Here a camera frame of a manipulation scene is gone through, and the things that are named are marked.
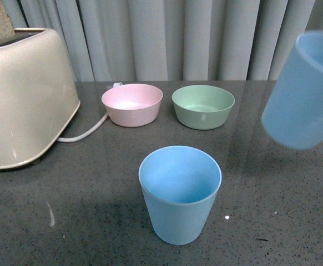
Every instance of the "cream toaster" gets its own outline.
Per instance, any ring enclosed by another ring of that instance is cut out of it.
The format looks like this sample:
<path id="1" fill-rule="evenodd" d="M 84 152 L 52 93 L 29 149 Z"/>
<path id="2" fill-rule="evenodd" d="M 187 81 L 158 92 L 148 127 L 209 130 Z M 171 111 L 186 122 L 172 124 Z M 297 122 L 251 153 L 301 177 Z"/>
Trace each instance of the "cream toaster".
<path id="1" fill-rule="evenodd" d="M 0 42 L 0 170 L 43 155 L 79 106 L 56 31 L 16 29 L 16 36 Z"/>

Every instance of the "light blue plastic cup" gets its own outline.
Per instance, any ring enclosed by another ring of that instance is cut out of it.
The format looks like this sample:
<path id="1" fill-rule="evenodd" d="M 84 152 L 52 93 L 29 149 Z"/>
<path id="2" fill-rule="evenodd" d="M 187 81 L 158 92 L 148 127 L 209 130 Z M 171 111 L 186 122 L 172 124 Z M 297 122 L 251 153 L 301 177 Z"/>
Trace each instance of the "light blue plastic cup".
<path id="1" fill-rule="evenodd" d="M 169 146 L 143 160 L 139 181 L 155 233 L 169 244 L 183 245 L 200 235 L 222 174 L 203 151 Z"/>
<path id="2" fill-rule="evenodd" d="M 323 141 L 323 31 L 298 36 L 261 120 L 289 148 L 306 150 Z"/>

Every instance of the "speckled countertop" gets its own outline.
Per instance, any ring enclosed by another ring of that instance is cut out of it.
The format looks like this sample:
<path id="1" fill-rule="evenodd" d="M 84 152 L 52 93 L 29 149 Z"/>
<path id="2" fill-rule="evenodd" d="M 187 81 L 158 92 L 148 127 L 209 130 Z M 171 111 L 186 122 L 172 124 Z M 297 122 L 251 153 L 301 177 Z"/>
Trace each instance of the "speckled countertop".
<path id="1" fill-rule="evenodd" d="M 323 143 L 294 151 L 269 139 L 260 118 L 274 82 L 148 84 L 164 92 L 151 124 L 131 129 L 108 119 L 80 142 L 56 143 L 29 166 L 0 171 L 0 265 L 323 265 Z M 198 131 L 178 122 L 171 95 L 190 84 L 234 94 L 223 126 Z M 107 85 L 77 83 L 82 105 L 63 135 L 102 117 Z M 182 246 L 155 235 L 138 181 L 143 158 L 170 145 L 207 152 L 223 172 L 201 235 Z"/>

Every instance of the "curtain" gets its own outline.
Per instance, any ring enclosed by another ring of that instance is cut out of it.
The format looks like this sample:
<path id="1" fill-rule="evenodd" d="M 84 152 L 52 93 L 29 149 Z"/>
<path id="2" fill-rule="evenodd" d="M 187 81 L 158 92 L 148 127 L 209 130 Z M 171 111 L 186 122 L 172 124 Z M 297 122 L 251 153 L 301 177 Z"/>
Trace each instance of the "curtain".
<path id="1" fill-rule="evenodd" d="M 2 0 L 15 28 L 53 28 L 76 81 L 276 80 L 323 0 Z"/>

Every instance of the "green bowl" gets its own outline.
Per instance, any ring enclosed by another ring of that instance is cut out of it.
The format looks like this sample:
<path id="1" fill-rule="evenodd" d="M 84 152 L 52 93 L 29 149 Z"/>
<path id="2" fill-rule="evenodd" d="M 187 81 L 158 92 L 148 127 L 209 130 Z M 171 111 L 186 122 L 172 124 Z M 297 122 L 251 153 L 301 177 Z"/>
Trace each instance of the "green bowl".
<path id="1" fill-rule="evenodd" d="M 235 99 L 219 87 L 192 85 L 176 90 L 173 103 L 178 120 L 192 129 L 215 129 L 224 124 Z"/>

